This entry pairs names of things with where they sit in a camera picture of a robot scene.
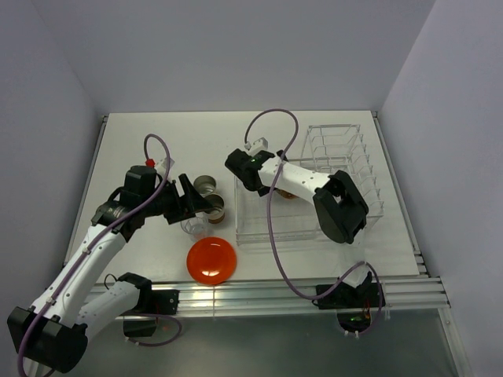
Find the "steel cup brown base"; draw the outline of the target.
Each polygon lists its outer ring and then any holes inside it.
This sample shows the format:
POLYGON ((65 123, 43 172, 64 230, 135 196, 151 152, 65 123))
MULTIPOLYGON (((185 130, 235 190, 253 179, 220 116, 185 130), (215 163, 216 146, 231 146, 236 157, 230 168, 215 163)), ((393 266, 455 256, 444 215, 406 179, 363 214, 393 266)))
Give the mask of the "steel cup brown base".
POLYGON ((225 201, 218 194, 210 194, 204 197, 210 204, 211 208, 205 211, 208 222, 211 224, 218 224, 225 219, 225 201))

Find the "clear faceted glass tumbler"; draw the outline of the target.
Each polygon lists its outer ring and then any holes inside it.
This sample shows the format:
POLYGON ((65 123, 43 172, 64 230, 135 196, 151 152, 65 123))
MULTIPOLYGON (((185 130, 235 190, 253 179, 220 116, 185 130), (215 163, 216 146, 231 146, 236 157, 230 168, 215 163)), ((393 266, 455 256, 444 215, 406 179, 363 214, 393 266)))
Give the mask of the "clear faceted glass tumbler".
POLYGON ((205 213, 197 214, 193 218, 182 221, 181 228, 193 242, 209 236, 209 221, 205 213))

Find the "white ceramic bowl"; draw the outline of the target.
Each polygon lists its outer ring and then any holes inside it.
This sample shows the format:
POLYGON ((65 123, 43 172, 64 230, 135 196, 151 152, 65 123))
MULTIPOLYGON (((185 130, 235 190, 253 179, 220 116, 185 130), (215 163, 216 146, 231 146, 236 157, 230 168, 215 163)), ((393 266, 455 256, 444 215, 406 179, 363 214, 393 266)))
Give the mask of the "white ceramic bowl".
POLYGON ((281 189, 279 189, 279 188, 276 188, 276 189, 275 189, 275 192, 276 192, 279 196, 283 197, 284 199, 289 199, 289 200, 292 200, 292 199, 297 199, 297 198, 298 198, 298 196, 296 196, 296 195, 294 195, 294 194, 292 194, 292 193, 290 193, 290 192, 286 192, 285 190, 281 190, 281 189))

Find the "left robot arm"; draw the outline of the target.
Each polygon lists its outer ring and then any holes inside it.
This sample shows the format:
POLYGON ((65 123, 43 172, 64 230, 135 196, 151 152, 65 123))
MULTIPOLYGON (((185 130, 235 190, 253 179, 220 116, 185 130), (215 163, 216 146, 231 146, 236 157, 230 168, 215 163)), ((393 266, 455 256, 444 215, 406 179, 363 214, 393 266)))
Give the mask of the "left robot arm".
POLYGON ((147 218, 162 216, 175 224, 211 208, 186 175, 175 183, 159 179, 152 167, 133 166, 109 200, 97 208, 87 233, 68 264, 29 308, 16 307, 7 324, 24 375, 29 358, 53 371, 67 373, 81 360, 90 341, 118 316, 145 313, 152 307, 150 280, 125 273, 112 289, 86 300, 109 262, 147 218))

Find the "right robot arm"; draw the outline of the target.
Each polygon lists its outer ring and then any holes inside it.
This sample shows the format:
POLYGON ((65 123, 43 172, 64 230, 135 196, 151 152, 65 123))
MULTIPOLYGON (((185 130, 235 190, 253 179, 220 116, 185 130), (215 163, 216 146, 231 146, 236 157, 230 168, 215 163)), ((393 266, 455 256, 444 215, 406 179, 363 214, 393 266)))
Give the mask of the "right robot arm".
POLYGON ((358 191, 351 176, 343 170, 324 174, 308 170, 284 160, 284 155, 261 151, 250 156, 236 149, 225 161, 225 167, 250 192, 266 197, 266 223, 274 261, 288 288, 298 297, 321 300, 334 292, 343 281, 360 267, 366 267, 374 277, 378 291, 382 291, 375 268, 366 261, 355 262, 326 291, 319 295, 306 295, 288 278, 277 251, 272 222, 272 199, 277 189, 286 191, 310 203, 317 215, 321 231, 338 244, 353 244, 355 237, 365 228, 369 207, 358 191))

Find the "clear acrylic dish rack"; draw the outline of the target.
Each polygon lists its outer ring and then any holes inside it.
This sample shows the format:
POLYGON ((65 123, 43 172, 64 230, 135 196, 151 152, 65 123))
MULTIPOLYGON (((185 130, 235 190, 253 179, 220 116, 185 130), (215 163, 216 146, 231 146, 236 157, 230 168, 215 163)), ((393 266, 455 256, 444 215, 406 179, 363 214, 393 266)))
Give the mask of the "clear acrylic dish rack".
MULTIPOLYGON (((369 206, 367 230, 384 216, 384 201, 380 198, 361 125, 311 125, 287 158, 297 166, 321 173, 334 174, 338 170, 348 173, 369 206)), ((237 243, 267 243, 266 197, 249 192, 237 178, 234 192, 237 243)), ((276 193, 272 200, 272 222, 278 243, 328 239, 319 227, 314 207, 302 199, 284 199, 276 193)))

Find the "orange plate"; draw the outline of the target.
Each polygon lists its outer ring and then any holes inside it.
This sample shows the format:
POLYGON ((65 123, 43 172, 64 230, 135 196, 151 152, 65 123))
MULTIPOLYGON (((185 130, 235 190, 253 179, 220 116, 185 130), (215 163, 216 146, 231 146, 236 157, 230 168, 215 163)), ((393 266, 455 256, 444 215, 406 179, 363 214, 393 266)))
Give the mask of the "orange plate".
POLYGON ((199 284, 222 284, 234 274, 236 267, 237 256, 233 246, 219 237, 198 240, 186 256, 187 271, 199 284))

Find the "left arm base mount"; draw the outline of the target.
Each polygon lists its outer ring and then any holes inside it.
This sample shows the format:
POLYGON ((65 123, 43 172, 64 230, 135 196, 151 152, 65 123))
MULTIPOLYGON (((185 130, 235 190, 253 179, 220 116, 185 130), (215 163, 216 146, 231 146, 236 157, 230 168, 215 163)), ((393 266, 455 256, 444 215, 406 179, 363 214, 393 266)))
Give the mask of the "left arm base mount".
POLYGON ((163 346, 182 333, 182 324, 175 318, 179 290, 154 290, 144 309, 134 309, 123 319, 123 334, 139 346, 163 346))

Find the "aluminium front rail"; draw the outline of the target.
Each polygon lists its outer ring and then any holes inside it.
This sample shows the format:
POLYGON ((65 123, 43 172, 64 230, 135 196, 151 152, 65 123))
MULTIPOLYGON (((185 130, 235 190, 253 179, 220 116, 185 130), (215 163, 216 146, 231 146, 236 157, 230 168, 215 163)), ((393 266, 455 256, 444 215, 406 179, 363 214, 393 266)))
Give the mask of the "aluminium front rail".
MULTIPOLYGON (((383 279, 384 310, 447 309, 450 301, 439 278, 383 279)), ((253 317, 320 313, 282 280, 230 282, 215 287, 195 283, 153 284, 154 291, 177 290, 176 316, 253 317)))

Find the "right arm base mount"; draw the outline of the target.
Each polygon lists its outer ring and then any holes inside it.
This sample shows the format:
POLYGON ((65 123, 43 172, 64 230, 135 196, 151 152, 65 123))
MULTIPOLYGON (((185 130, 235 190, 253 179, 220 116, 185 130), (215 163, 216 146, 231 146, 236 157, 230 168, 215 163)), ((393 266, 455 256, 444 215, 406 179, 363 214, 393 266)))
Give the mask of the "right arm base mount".
POLYGON ((386 301, 381 291, 381 286, 372 281, 357 287, 341 283, 332 293, 312 303, 319 310, 335 310, 343 333, 358 337, 382 313, 386 301))

